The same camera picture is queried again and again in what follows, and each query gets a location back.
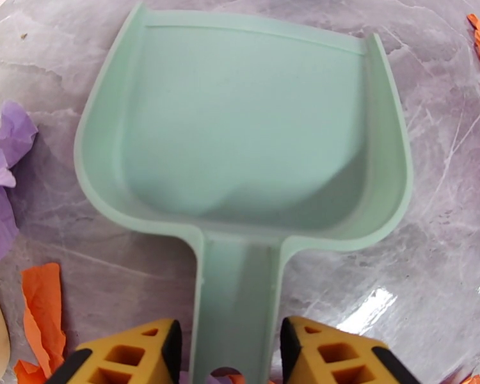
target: black rubber pad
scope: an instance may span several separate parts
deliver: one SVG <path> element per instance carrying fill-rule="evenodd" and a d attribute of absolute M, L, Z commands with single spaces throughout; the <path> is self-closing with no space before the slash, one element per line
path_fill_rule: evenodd
<path fill-rule="evenodd" d="M 420 384 L 391 350 L 375 346 L 372 351 L 400 384 Z"/>
<path fill-rule="evenodd" d="M 281 358 L 283 362 L 283 383 L 286 384 L 290 380 L 293 368 L 295 368 L 302 349 L 297 333 L 289 318 L 283 320 L 280 340 Z"/>
<path fill-rule="evenodd" d="M 87 361 L 92 354 L 91 349 L 77 350 L 72 353 L 66 362 L 55 371 L 55 373 L 45 382 L 45 384 L 66 384 L 73 375 Z"/>
<path fill-rule="evenodd" d="M 162 356 L 174 384 L 179 384 L 180 382 L 182 347 L 181 326 L 178 321 L 174 321 L 162 347 Z"/>

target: scoop handle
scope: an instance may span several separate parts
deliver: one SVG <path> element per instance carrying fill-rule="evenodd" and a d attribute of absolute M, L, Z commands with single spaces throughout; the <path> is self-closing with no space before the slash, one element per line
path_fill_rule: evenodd
<path fill-rule="evenodd" d="M 282 273 L 279 248 L 212 241 L 198 260 L 191 372 L 205 383 L 229 367 L 248 384 L 266 384 L 272 359 Z"/>

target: gray marble countertop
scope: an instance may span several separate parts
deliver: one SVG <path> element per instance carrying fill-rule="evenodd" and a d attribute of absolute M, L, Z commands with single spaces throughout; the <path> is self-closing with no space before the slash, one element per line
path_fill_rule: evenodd
<path fill-rule="evenodd" d="M 33 361 L 20 270 L 48 261 L 62 268 L 69 348 L 176 317 L 188 364 L 193 254 L 178 240 L 129 232 L 99 215 L 73 167 L 79 116 L 136 1 L 9 0 L 0 8 L 0 105 L 20 102 L 40 129 L 15 170 L 10 199 L 20 236 L 0 262 L 12 364 Z M 396 230 L 366 250 L 297 255 L 286 269 L 280 316 L 381 339 L 424 383 L 480 371 L 480 62 L 466 20 L 480 17 L 480 0 L 143 1 L 381 35 L 412 143 L 411 205 Z M 4 380 L 14 381 L 11 370 Z"/>

